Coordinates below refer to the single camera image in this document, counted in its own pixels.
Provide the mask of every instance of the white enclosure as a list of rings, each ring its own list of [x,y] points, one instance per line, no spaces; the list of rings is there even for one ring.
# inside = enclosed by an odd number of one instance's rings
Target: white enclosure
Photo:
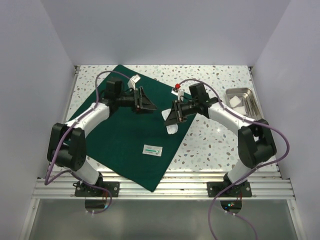
[[[3,0],[0,36],[3,239],[20,235],[74,66],[86,64],[253,66],[265,118],[291,144],[281,174],[318,239],[318,0]]]

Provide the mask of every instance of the speckled countertop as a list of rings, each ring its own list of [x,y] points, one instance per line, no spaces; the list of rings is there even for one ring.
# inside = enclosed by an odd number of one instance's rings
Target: speckled countertop
[[[69,119],[94,90],[95,77],[102,71],[113,70],[116,65],[82,65],[75,83],[67,119]],[[138,73],[161,83],[174,86],[184,79],[196,78],[210,84],[221,99],[229,88],[251,88],[253,83],[247,66],[227,65],[126,65]],[[189,93],[186,82],[181,88]],[[88,158],[89,163],[98,171],[108,170],[105,166]],[[176,152],[168,171],[230,171],[238,161],[237,137],[218,122],[197,114],[184,140]],[[260,171],[277,172],[273,164]]]

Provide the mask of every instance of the metal tray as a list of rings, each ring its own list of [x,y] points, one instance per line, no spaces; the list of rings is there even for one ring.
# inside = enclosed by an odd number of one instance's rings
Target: metal tray
[[[240,106],[245,107],[246,117],[259,120],[262,119],[257,100],[253,91],[248,87],[229,88],[225,91],[225,103],[230,106],[230,99],[237,96],[241,100]]]

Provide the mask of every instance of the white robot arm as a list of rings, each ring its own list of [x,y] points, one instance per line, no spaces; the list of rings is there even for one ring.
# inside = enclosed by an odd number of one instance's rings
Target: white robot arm
[[[56,123],[51,130],[48,161],[71,171],[90,185],[103,188],[101,173],[96,171],[86,159],[86,137],[96,126],[111,117],[119,107],[130,107],[137,114],[153,113],[157,109],[147,98],[142,87],[130,88],[130,90],[123,91],[123,81],[113,77],[106,82],[104,96],[99,101],[92,103],[75,119],[65,124]],[[67,137],[62,139],[67,131],[69,131]],[[58,147],[61,141],[64,142],[61,147]],[[84,191],[88,190],[88,186],[82,185],[82,187]],[[93,197],[102,194],[102,191],[96,189],[90,189],[90,192]]]
[[[209,98],[203,83],[191,85],[189,89],[192,99],[187,102],[180,99],[173,101],[171,111],[164,124],[169,126],[182,123],[188,115],[201,114],[224,125],[238,137],[240,160],[224,176],[221,190],[240,180],[260,163],[269,160],[276,154],[277,149],[270,129],[242,121],[243,115],[232,110],[224,103],[221,106],[216,97]],[[264,119],[257,122],[268,124]],[[242,179],[233,188],[239,189],[240,185],[246,180],[246,178]]]

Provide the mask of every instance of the purple cable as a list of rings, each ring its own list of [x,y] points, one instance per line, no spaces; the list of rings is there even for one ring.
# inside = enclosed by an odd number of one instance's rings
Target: purple cable
[[[224,211],[225,213],[227,213],[229,215],[235,216],[235,217],[245,221],[252,228],[252,230],[254,232],[254,235],[255,235],[255,239],[258,239],[258,233],[257,233],[255,227],[246,218],[244,218],[243,216],[240,216],[238,214],[234,214],[232,212],[226,211],[226,210],[222,209],[221,206],[220,207],[219,206],[213,206],[213,207],[215,207],[216,209],[218,209],[220,211]]]
[[[53,178],[49,179],[49,178],[50,178],[50,175],[51,175],[51,173],[52,173],[52,171],[53,171],[53,169],[54,169],[54,165],[55,165],[55,163],[56,163],[56,161],[57,161],[58,153],[59,153],[59,151],[60,151],[60,149],[61,149],[61,146],[62,146],[62,144],[64,143],[67,135],[71,132],[71,130],[75,127],[75,125],[77,125],[77,123],[78,123],[81,119],[83,119],[85,116],[87,116],[88,114],[90,114],[90,113],[97,107],[97,105],[98,105],[98,103],[99,103],[98,78],[99,78],[102,74],[106,74],[106,73],[116,73],[116,74],[119,74],[119,75],[121,75],[121,76],[123,76],[123,77],[125,77],[125,78],[127,78],[127,79],[130,80],[130,77],[128,77],[128,76],[126,76],[126,75],[124,75],[123,73],[118,72],[118,71],[109,71],[109,70],[108,70],[108,71],[102,71],[102,72],[100,72],[100,73],[96,76],[95,81],[94,81],[95,94],[96,94],[95,105],[94,105],[94,107],[91,108],[89,111],[84,112],[82,115],[80,115],[80,116],[78,117],[77,121],[75,121],[75,122],[65,131],[65,133],[62,135],[62,137],[61,137],[61,139],[60,139],[60,141],[59,141],[59,143],[58,143],[58,145],[57,145],[57,147],[56,147],[56,149],[55,149],[55,152],[54,152],[53,158],[52,158],[52,160],[51,160],[50,166],[49,166],[49,168],[48,168],[48,171],[46,172],[45,180],[44,180],[44,185],[48,185],[48,184],[52,183],[55,179],[57,179],[58,177],[60,177],[60,176],[61,176],[62,174],[64,174],[64,173],[71,173],[71,174],[72,174],[72,172],[71,172],[70,170],[65,170],[65,171],[62,171],[62,172],[58,173],[58,174],[55,175]],[[111,204],[111,201],[112,201],[111,198],[112,198],[112,196],[111,196],[111,193],[110,193],[107,189],[102,188],[102,187],[98,187],[98,186],[93,186],[93,185],[91,185],[91,184],[89,184],[89,183],[87,183],[87,182],[85,182],[85,181],[84,181],[83,183],[85,183],[85,184],[88,185],[89,187],[96,188],[96,189],[100,189],[100,190],[103,190],[103,191],[107,192],[107,193],[109,194],[109,196],[110,196],[110,203],[109,203],[109,205]],[[98,211],[98,212],[96,212],[96,213],[101,213],[101,212],[105,211],[105,210],[109,207],[109,205],[108,205],[107,207],[105,207],[103,210]]]
[[[218,99],[218,102],[219,102],[220,106],[221,106],[224,110],[226,110],[229,114],[231,114],[232,116],[236,117],[236,118],[239,119],[239,120],[245,121],[246,123],[258,125],[258,126],[261,126],[261,127],[264,127],[264,128],[268,128],[268,129],[271,129],[271,130],[275,131],[276,133],[278,133],[278,134],[283,138],[283,140],[285,141],[285,144],[286,144],[286,151],[285,151],[285,153],[284,153],[281,157],[279,157],[278,159],[273,160],[273,161],[271,161],[271,162],[264,163],[264,164],[261,164],[261,165],[257,166],[256,168],[252,169],[250,172],[248,172],[247,174],[245,174],[244,176],[242,176],[239,180],[235,181],[235,182],[232,183],[231,185],[227,186],[225,189],[221,190],[221,191],[214,197],[214,199],[212,200],[212,202],[211,202],[211,204],[210,204],[209,211],[208,211],[208,224],[209,224],[209,228],[210,228],[210,232],[211,232],[212,236],[214,237],[215,240],[218,240],[218,238],[217,238],[217,236],[216,236],[216,234],[215,234],[215,232],[214,232],[214,230],[213,230],[213,228],[212,228],[211,218],[210,218],[210,216],[211,216],[211,211],[212,211],[212,207],[214,206],[217,198],[218,198],[221,194],[223,194],[224,192],[226,192],[227,190],[229,190],[230,188],[232,188],[233,186],[235,186],[237,183],[241,182],[243,179],[246,179],[247,177],[249,177],[249,176],[250,176],[251,174],[253,174],[257,169],[263,168],[263,167],[268,166],[268,165],[271,165],[271,164],[278,163],[278,162],[280,162],[281,160],[283,160],[283,159],[289,154],[290,144],[289,144],[289,141],[288,141],[288,139],[286,138],[286,136],[285,136],[282,132],[280,132],[278,129],[276,129],[276,128],[270,126],[270,125],[267,125],[267,124],[263,124],[263,123],[260,123],[260,122],[248,120],[248,119],[246,119],[245,117],[244,117],[244,118],[241,118],[240,116],[238,116],[238,115],[235,114],[234,112],[230,111],[228,108],[226,108],[226,107],[224,106],[224,104],[222,103],[222,101],[221,101],[218,93],[217,93],[217,92],[213,89],[213,87],[211,87],[209,84],[207,84],[207,83],[205,83],[205,82],[203,82],[203,81],[201,81],[201,80],[192,79],[192,78],[183,80],[183,81],[180,82],[179,84],[181,85],[181,84],[183,84],[183,83],[185,83],[185,82],[188,82],[188,81],[195,81],[195,82],[204,84],[205,86],[207,86],[210,90],[212,90],[212,91],[214,92],[214,94],[216,95],[216,97],[217,97],[217,99]],[[239,217],[240,219],[244,220],[245,222],[247,222],[247,223],[251,226],[251,228],[253,229],[254,234],[255,234],[255,240],[258,240],[258,234],[257,234],[257,231],[256,231],[256,229],[254,228],[254,226],[253,226],[248,220],[246,220],[244,217],[239,216],[239,215],[237,215],[237,214],[236,214],[236,216]]]

